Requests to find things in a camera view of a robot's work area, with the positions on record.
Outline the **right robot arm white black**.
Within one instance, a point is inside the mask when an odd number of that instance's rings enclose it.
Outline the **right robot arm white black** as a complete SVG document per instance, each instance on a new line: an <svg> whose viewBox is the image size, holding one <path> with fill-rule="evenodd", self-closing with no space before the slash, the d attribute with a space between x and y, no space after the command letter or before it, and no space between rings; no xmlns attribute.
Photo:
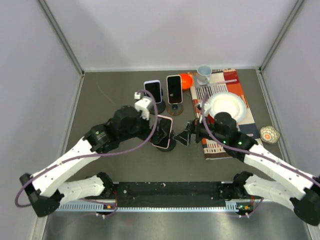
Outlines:
<svg viewBox="0 0 320 240"><path fill-rule="evenodd" d="M189 121L174 140L188 146L195 141L214 140L229 156L260 170L271 178L265 180L253 173L242 172L234 177L233 192L239 198L247 195L264 198L290 210L305 223L320 223L320 179L294 168L270 153L252 137L240 132L236 121L227 112L220 112L213 123L203 117Z"/></svg>

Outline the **phone with white case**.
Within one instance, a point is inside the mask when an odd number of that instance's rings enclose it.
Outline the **phone with white case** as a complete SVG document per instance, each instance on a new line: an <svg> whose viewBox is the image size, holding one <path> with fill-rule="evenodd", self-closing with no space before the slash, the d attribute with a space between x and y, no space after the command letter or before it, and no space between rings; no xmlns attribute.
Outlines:
<svg viewBox="0 0 320 240"><path fill-rule="evenodd" d="M169 75L166 78L167 97L170 105L183 102L182 78L179 74Z"/></svg>

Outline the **phone with pink case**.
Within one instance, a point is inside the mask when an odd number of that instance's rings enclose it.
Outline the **phone with pink case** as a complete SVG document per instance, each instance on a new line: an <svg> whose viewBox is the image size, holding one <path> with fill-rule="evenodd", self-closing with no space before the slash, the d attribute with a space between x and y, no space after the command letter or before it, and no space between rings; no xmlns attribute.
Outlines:
<svg viewBox="0 0 320 240"><path fill-rule="evenodd" d="M169 150L171 144L171 133L173 119L168 116L158 115L156 130L151 137L151 143L160 151Z"/></svg>

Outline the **phone with lavender case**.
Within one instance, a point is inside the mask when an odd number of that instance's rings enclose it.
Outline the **phone with lavender case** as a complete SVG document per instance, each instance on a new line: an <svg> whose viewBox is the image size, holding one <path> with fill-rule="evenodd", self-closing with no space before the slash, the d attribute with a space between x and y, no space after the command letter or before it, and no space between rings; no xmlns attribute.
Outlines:
<svg viewBox="0 0 320 240"><path fill-rule="evenodd" d="M162 88L159 80L148 80L143 83L144 89L149 91L154 99L155 103L159 104L162 102Z"/></svg>

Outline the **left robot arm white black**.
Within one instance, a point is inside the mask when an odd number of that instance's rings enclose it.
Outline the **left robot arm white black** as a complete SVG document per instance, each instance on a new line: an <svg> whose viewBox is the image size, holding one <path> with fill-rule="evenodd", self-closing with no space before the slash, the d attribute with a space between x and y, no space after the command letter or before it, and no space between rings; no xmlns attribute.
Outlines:
<svg viewBox="0 0 320 240"><path fill-rule="evenodd" d="M71 201L112 196L114 183L104 172L83 180L68 180L89 163L101 157L116 156L114 150L124 141L138 138L143 143L149 142L157 131L158 122L156 117L150 125L147 109L124 106L106 123L93 126L51 165L37 173L23 174L19 180L35 214L45 217Z"/></svg>

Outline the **black clamp phone stand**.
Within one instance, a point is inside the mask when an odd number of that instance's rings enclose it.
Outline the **black clamp phone stand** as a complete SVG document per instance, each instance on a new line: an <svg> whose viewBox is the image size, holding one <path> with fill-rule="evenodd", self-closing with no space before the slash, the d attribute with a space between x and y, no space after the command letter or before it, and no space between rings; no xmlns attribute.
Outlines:
<svg viewBox="0 0 320 240"><path fill-rule="evenodd" d="M157 111L158 111L158 114L161 114L163 113L165 110L166 110L166 103L165 103L165 100L164 100L164 97L163 97L163 89L161 88L160 89L160 96L161 96L161 102L160 103L157 103L156 106L157 106ZM155 108L154 108L154 105L152 104L150 109L149 109L149 112L150 114L152 115L155 115Z"/></svg>

